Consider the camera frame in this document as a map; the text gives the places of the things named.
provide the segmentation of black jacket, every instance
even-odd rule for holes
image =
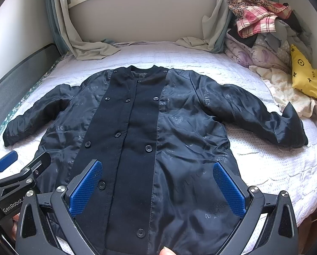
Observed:
[[[35,154],[47,151],[52,160],[38,178],[40,190],[67,185],[91,159],[100,160],[105,189],[96,188],[76,219],[106,255],[154,255],[163,246],[181,255],[218,251],[239,220],[212,177],[219,160],[239,175],[222,122],[280,146],[308,143],[291,104],[282,116],[269,113],[238,86],[156,66],[57,86],[8,124],[5,145],[51,120]]]

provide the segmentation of metal screw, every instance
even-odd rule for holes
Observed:
[[[57,192],[58,192],[58,193],[62,193],[63,191],[65,191],[65,189],[66,189],[65,186],[59,186],[59,187],[57,188]]]
[[[282,195],[283,197],[288,197],[288,192],[286,192],[286,191],[281,191],[281,195]]]
[[[259,191],[259,188],[256,186],[251,186],[249,189],[251,190],[252,193],[257,193]]]
[[[26,196],[31,197],[31,196],[33,196],[33,194],[34,194],[34,191],[29,190],[29,191],[27,191]]]

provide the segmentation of pile of clothes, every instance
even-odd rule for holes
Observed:
[[[306,25],[285,3],[268,0],[228,0],[236,16],[228,30],[224,52],[244,67],[292,70],[290,46],[295,45],[311,62],[312,50]]]
[[[268,0],[228,0],[236,16],[224,53],[259,74],[283,112],[290,102],[317,126],[317,70],[309,28],[291,7]]]

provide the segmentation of beige curtain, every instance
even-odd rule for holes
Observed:
[[[70,20],[67,0],[54,0],[54,2],[60,34],[76,59],[102,59],[119,51],[118,48],[103,42],[84,42]]]
[[[212,16],[202,18],[203,39],[183,37],[176,41],[180,46],[210,52],[214,49],[216,40],[226,26],[229,7],[227,0],[216,0]]]

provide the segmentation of bed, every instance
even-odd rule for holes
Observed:
[[[66,55],[57,66],[46,74],[23,99],[12,118],[23,114],[35,101],[58,84],[79,85],[90,75],[104,70],[134,65],[150,68],[194,70],[221,84],[235,84],[259,97],[269,111],[279,111],[272,95],[260,76],[244,68],[225,54],[180,47],[171,42],[144,42],[120,45],[121,50],[103,60],[78,61]],[[232,152],[237,160],[242,179],[247,185],[256,185],[265,193],[278,194],[287,190],[294,206],[297,224],[317,207],[317,128],[307,118],[302,118],[309,144],[302,148],[282,148],[258,138],[251,132],[226,124]],[[0,179],[15,174],[34,157],[47,127],[31,137],[5,148],[0,142],[0,158],[11,150],[18,152],[18,161],[0,175]],[[262,229],[266,216],[262,215],[244,252],[250,251]]]

